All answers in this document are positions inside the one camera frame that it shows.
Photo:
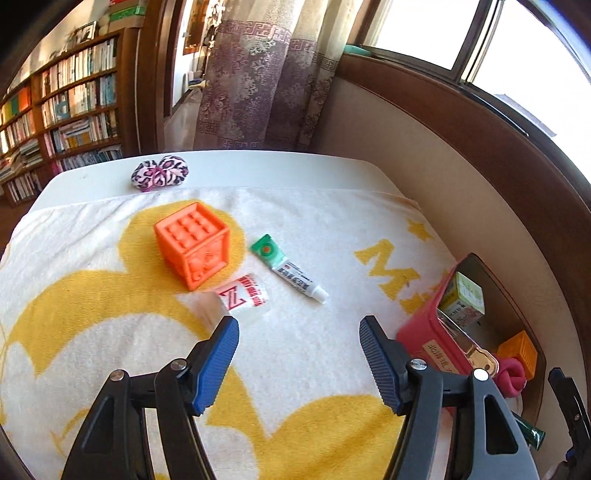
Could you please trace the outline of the stacked gift boxes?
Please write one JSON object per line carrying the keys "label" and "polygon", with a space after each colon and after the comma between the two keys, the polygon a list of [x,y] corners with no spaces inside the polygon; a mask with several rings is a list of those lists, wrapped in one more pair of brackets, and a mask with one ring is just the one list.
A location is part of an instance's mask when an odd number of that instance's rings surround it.
{"label": "stacked gift boxes", "polygon": [[108,31],[141,28],[144,24],[147,4],[147,0],[110,1],[106,11]]}

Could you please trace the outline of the large metal clamp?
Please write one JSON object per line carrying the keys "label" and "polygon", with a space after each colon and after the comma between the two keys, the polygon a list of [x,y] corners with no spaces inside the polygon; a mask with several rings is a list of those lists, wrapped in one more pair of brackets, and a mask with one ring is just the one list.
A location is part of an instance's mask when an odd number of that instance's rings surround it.
{"label": "large metal clamp", "polygon": [[496,357],[488,350],[482,348],[441,309],[437,309],[437,317],[459,346],[472,368],[483,369],[491,377],[494,377],[499,370],[499,364]]}

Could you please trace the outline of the white green ointment tube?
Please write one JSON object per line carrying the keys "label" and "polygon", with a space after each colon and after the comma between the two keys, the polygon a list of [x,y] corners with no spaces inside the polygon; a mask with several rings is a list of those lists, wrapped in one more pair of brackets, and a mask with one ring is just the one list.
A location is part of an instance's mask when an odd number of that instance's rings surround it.
{"label": "white green ointment tube", "polygon": [[256,240],[250,246],[250,251],[260,261],[263,261],[271,271],[279,275],[281,279],[289,283],[291,287],[294,287],[301,294],[304,294],[304,296],[321,304],[325,304],[329,300],[329,293],[311,277],[308,277],[296,263],[291,261],[269,234],[263,235],[259,240]]}

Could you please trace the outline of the white red roll package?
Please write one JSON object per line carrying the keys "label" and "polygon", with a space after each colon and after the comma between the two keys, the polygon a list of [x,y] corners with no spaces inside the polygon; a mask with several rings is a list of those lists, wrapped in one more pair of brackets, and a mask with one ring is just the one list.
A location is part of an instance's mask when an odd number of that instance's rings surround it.
{"label": "white red roll package", "polygon": [[212,331],[225,316],[249,325],[270,312],[270,295],[263,280],[249,273],[212,290],[181,295],[181,303]]}

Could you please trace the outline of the wooden bookshelf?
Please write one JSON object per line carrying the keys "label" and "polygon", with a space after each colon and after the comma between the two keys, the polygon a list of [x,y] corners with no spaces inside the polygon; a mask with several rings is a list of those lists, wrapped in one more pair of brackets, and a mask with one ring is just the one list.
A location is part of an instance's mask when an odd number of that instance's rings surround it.
{"label": "wooden bookshelf", "polygon": [[36,199],[59,173],[139,152],[139,31],[121,29],[51,60],[1,100],[1,195]]}

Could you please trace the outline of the red tin box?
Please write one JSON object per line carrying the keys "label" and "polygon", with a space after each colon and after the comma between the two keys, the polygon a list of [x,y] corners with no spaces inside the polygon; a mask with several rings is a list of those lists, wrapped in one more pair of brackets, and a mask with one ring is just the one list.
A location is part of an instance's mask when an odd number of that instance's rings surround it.
{"label": "red tin box", "polygon": [[[444,308],[452,285],[464,279],[482,294],[484,313],[457,320]],[[400,328],[396,339],[409,354],[444,372],[486,370],[505,396],[521,406],[522,417],[538,421],[546,357],[521,309],[492,270],[469,254],[437,285],[435,293]]]}

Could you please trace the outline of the green gold tube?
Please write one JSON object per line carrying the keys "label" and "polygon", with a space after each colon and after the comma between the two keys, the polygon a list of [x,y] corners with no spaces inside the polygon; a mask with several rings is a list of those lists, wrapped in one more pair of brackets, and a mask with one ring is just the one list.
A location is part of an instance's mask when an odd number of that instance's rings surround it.
{"label": "green gold tube", "polygon": [[546,433],[527,422],[517,413],[513,412],[513,416],[520,428],[520,431],[522,432],[522,435],[524,436],[526,443],[534,450],[539,451],[546,438]]}

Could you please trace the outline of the white yellow towel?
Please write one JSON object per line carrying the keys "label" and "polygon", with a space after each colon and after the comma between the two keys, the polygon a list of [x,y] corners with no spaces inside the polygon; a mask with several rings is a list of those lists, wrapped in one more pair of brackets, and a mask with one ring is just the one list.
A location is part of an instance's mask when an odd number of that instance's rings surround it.
{"label": "white yellow towel", "polygon": [[[156,222],[200,203],[228,265],[188,290]],[[224,315],[239,343],[197,429],[220,479],[379,479],[402,421],[384,406],[360,320],[389,335],[455,259],[417,205],[367,191],[162,191],[33,211],[1,261],[1,423],[39,479],[61,476],[115,369],[159,370]]]}

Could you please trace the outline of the pink leopard scrunchie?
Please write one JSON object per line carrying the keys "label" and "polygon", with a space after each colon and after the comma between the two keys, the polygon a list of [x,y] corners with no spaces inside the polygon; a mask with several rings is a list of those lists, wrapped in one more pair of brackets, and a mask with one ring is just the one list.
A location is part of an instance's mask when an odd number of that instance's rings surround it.
{"label": "pink leopard scrunchie", "polygon": [[141,192],[177,186],[189,174],[186,161],[176,155],[164,155],[159,160],[140,162],[131,174],[131,184]]}

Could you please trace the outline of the large pink foam curler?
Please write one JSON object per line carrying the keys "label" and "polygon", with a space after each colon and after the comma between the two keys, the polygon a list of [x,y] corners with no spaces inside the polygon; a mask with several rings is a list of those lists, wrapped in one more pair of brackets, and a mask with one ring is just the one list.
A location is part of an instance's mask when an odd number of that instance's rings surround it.
{"label": "large pink foam curler", "polygon": [[515,358],[498,359],[499,370],[493,381],[504,398],[516,398],[527,384],[525,369]]}

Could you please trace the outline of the orange duck rubber cube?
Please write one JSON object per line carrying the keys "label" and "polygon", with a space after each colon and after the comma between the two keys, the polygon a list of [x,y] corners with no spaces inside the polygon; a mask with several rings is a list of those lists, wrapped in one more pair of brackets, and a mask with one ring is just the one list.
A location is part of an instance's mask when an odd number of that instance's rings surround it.
{"label": "orange duck rubber cube", "polygon": [[499,359],[515,359],[524,369],[527,380],[535,377],[538,351],[525,330],[520,331],[510,339],[503,342],[497,349],[496,356]]}

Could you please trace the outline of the orange studded rubber cube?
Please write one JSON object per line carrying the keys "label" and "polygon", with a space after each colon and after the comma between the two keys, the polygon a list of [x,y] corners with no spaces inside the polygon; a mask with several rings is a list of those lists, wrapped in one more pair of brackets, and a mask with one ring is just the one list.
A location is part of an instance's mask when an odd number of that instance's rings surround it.
{"label": "orange studded rubber cube", "polygon": [[153,229],[162,258],[190,291],[229,264],[229,227],[200,202],[158,221]]}

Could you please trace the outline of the green yellow medicine box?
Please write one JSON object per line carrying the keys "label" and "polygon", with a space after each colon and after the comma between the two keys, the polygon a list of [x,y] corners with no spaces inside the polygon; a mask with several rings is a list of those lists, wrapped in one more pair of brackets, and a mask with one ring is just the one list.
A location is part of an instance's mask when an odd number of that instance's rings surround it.
{"label": "green yellow medicine box", "polygon": [[460,327],[468,327],[486,313],[482,288],[463,273],[451,277],[438,308]]}

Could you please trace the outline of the purple patterned curtain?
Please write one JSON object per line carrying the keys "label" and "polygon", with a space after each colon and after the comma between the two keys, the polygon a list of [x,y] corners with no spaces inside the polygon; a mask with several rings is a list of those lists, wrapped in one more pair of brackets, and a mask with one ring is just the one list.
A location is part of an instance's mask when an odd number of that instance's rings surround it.
{"label": "purple patterned curtain", "polygon": [[226,2],[206,67],[195,149],[308,150],[361,6]]}

